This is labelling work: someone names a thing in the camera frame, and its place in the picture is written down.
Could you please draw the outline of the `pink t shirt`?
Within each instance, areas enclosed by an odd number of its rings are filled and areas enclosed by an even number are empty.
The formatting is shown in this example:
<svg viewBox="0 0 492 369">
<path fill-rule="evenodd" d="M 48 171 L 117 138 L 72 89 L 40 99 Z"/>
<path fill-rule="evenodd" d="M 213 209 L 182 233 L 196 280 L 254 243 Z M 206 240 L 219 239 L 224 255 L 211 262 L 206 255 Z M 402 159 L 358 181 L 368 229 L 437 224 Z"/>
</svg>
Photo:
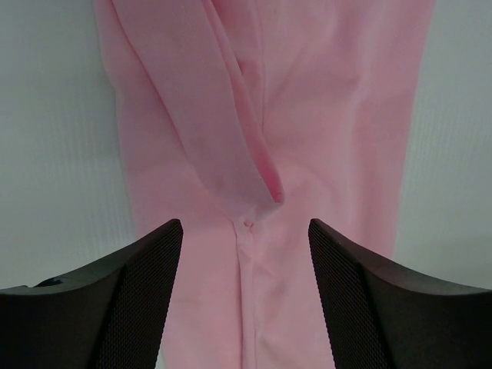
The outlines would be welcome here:
<svg viewBox="0 0 492 369">
<path fill-rule="evenodd" d="M 96 1 L 168 368 L 331 368 L 308 226 L 389 256 L 432 1 Z"/>
</svg>

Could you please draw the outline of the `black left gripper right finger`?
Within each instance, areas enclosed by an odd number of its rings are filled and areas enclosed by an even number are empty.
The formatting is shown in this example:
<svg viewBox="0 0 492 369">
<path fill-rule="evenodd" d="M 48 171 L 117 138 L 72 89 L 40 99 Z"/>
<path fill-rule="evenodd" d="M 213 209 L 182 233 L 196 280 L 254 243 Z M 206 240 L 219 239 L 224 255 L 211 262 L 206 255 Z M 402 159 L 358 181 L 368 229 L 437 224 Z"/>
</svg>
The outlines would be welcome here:
<svg viewBox="0 0 492 369">
<path fill-rule="evenodd" d="M 489 368 L 491 292 L 406 268 L 324 222 L 308 229 L 337 368 Z"/>
</svg>

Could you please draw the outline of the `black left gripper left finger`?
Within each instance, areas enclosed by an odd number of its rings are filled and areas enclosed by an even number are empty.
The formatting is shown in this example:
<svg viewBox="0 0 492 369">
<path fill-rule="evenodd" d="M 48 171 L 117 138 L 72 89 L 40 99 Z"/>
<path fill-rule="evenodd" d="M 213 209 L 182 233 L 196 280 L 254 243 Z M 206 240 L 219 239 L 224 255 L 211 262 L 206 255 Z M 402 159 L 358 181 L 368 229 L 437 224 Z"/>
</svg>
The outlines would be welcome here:
<svg viewBox="0 0 492 369">
<path fill-rule="evenodd" d="M 155 367 L 182 239 L 172 219 L 81 268 L 3 289 L 1 366 Z"/>
</svg>

